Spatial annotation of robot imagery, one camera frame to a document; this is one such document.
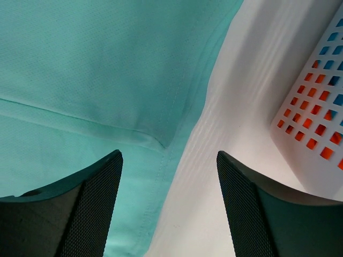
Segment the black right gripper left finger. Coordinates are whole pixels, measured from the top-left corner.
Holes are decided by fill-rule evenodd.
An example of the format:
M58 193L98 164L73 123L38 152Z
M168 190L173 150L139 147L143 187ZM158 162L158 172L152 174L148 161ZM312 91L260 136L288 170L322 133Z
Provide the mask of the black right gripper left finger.
M123 166L115 150L54 183L1 198L1 256L103 256Z

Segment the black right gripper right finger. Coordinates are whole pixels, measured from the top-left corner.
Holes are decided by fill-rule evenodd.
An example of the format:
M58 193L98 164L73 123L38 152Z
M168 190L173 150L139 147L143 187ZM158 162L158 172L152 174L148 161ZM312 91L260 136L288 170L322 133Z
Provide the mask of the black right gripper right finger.
M286 186L224 151L217 170L236 256L342 256L342 202Z

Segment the teal t shirt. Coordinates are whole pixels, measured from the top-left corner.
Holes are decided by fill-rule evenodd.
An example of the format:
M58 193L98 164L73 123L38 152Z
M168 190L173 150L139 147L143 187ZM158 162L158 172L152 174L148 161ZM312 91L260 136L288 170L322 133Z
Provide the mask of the teal t shirt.
M105 256L143 256L241 1L1 1L1 196L113 150Z

